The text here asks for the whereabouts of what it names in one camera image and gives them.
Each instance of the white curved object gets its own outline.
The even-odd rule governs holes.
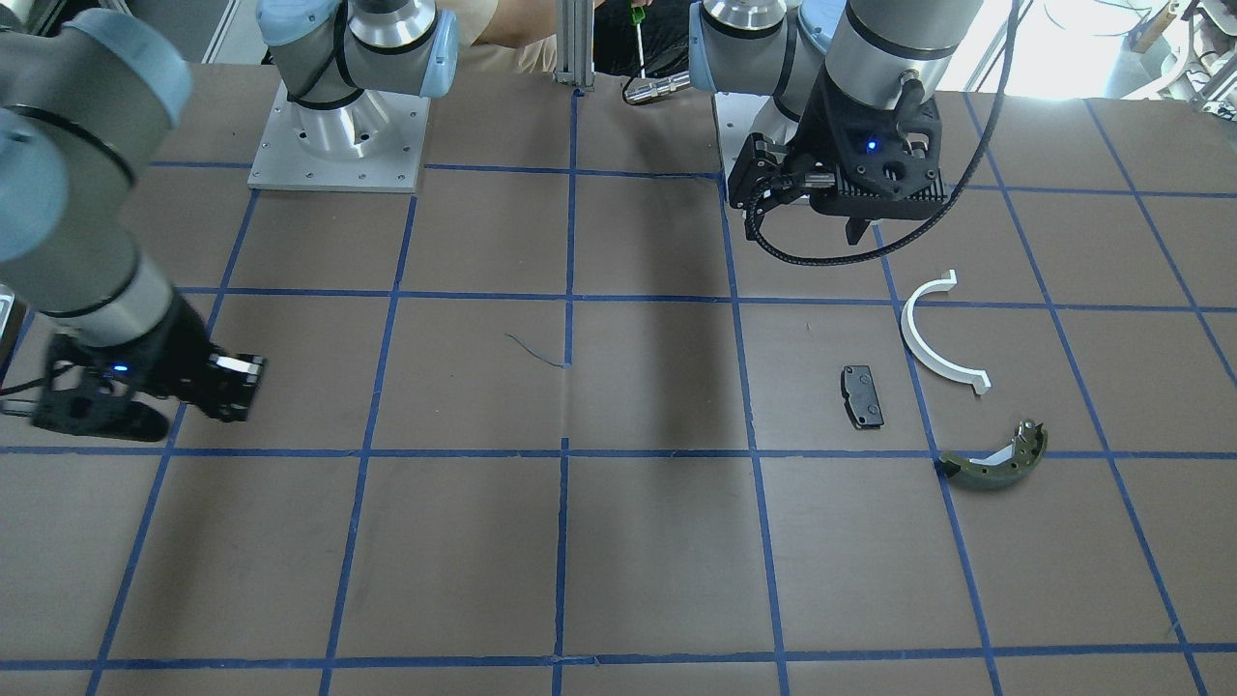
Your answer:
[[[939,375],[945,380],[951,380],[954,382],[961,382],[964,384],[970,384],[975,389],[975,394],[983,396],[992,389],[992,381],[988,380],[988,373],[983,371],[972,371],[970,368],[964,368],[956,366],[945,359],[941,359],[939,354],[931,350],[924,336],[919,334],[919,326],[915,325],[915,302],[920,297],[928,294],[929,292],[948,292],[957,284],[957,273],[954,268],[950,268],[940,279],[934,279],[925,282],[919,286],[907,299],[907,303],[902,307],[902,339],[907,342],[907,347],[910,347],[910,352],[914,354],[915,359],[924,365],[925,368]]]

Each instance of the gray floor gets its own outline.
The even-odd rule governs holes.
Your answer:
[[[1011,99],[938,230],[809,269],[724,208],[704,94],[461,75],[417,198],[257,194],[276,73],[195,75],[125,220],[270,376],[247,424],[188,409],[166,446],[0,423],[0,694],[1237,694],[1211,120]],[[946,173],[988,99],[941,95]],[[802,208],[766,231],[845,250]],[[920,326],[982,398],[899,336],[949,268]],[[883,429],[850,427],[846,365]],[[938,478],[1023,418],[1033,476]]]

